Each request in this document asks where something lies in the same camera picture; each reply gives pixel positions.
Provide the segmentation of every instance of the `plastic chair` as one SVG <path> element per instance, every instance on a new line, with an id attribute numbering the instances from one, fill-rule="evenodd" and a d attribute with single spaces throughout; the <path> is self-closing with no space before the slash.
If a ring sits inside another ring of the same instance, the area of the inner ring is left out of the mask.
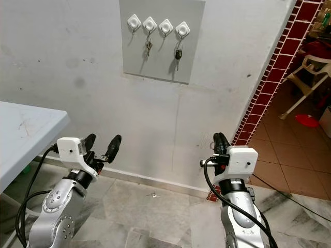
<path id="1" fill-rule="evenodd" d="M 313 86 L 310 88 L 307 84 L 305 84 L 301 79 L 296 76 L 296 73 L 305 69 L 309 73 L 313 75 L 319 75 L 322 73 L 326 73 L 318 82 L 314 82 Z M 328 77 L 331 78 L 331 59 L 318 58 L 312 55 L 307 55 L 302 62 L 302 65 L 288 75 L 282 83 L 286 80 L 290 80 L 293 82 L 304 94 L 292 107 L 290 107 L 285 113 L 278 116 L 280 119 L 285 120 L 287 115 L 291 113 L 296 107 L 299 106 L 300 103 L 303 102 L 314 90 L 317 89 Z"/>

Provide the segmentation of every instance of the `white wall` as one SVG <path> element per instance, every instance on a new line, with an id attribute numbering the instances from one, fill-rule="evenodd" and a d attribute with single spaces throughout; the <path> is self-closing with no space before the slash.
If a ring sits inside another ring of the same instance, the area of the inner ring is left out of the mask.
<path id="1" fill-rule="evenodd" d="M 121 134 L 114 168 L 205 187 L 199 160 L 233 137 L 293 4 L 207 0 L 187 86 L 122 73 L 118 1 L 2 0 L 0 99 L 66 110 L 62 135 L 97 152 Z"/>

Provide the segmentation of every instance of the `white wall hook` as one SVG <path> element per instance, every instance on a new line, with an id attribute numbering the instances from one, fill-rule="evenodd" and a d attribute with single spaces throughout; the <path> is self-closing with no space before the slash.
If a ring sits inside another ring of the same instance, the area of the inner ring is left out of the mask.
<path id="1" fill-rule="evenodd" d="M 157 24 L 155 23 L 155 21 L 153 20 L 152 17 L 148 17 L 144 22 L 143 22 L 143 26 L 145 27 L 145 29 L 151 33 L 153 32 L 156 27 L 157 27 Z"/>
<path id="2" fill-rule="evenodd" d="M 182 22 L 180 25 L 178 25 L 176 27 L 176 31 L 182 39 L 191 32 L 186 22 Z"/>
<path id="3" fill-rule="evenodd" d="M 133 33 L 137 31 L 137 29 L 141 26 L 141 21 L 139 18 L 136 16 L 136 14 L 133 14 L 129 19 L 128 19 L 128 24 L 132 28 Z"/>
<path id="4" fill-rule="evenodd" d="M 171 33 L 171 31 L 174 29 L 174 27 L 171 25 L 171 23 L 170 23 L 170 21 L 168 19 L 165 19 L 159 25 L 159 29 L 164 34 L 164 37 L 166 37 L 168 34 Z"/>

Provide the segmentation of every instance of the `gray panel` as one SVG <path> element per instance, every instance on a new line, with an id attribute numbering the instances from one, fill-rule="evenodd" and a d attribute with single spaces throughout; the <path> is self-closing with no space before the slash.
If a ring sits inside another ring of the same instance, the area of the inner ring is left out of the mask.
<path id="1" fill-rule="evenodd" d="M 123 71 L 150 78 L 189 83 L 205 1 L 202 0 L 119 0 L 122 26 Z M 159 25 L 169 19 L 174 30 L 166 37 L 157 27 L 151 34 L 153 47 L 146 59 L 148 32 L 141 26 L 133 35 L 127 24 L 136 14 L 143 23 L 151 16 Z M 183 39 L 183 55 L 176 70 L 174 49 L 179 41 L 175 27 L 185 21 L 191 32 Z"/>

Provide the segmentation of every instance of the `baseboard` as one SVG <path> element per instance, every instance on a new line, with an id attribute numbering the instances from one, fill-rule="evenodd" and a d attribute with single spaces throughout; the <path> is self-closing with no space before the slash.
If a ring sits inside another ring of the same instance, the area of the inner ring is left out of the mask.
<path id="1" fill-rule="evenodd" d="M 39 162 L 40 159 L 41 159 L 41 157 L 38 156 L 34 160 Z M 47 156 L 45 158 L 44 162 L 47 164 L 64 167 L 64 165 L 62 164 L 60 159 L 56 158 L 56 157 Z M 200 197 L 200 198 L 204 198 L 204 199 L 206 199 L 206 197 L 208 195 L 208 189 L 192 187 L 189 185 L 185 185 L 185 184 L 181 184 L 181 183 L 177 183 L 177 182 L 171 182 L 171 181 L 153 178 L 153 177 L 146 177 L 143 175 L 125 172 L 122 170 L 112 169 L 112 168 L 108 168 L 108 167 L 104 167 L 102 169 L 101 175 L 105 176 L 105 177 L 111 177 L 111 178 L 124 180 L 124 181 L 141 183 L 144 185 L 153 186 L 153 187 L 157 187 L 157 188 L 161 188 L 161 189 L 165 189 L 165 190 L 171 190 L 174 192 L 192 195 L 192 196 L 196 196 L 196 197 Z"/>

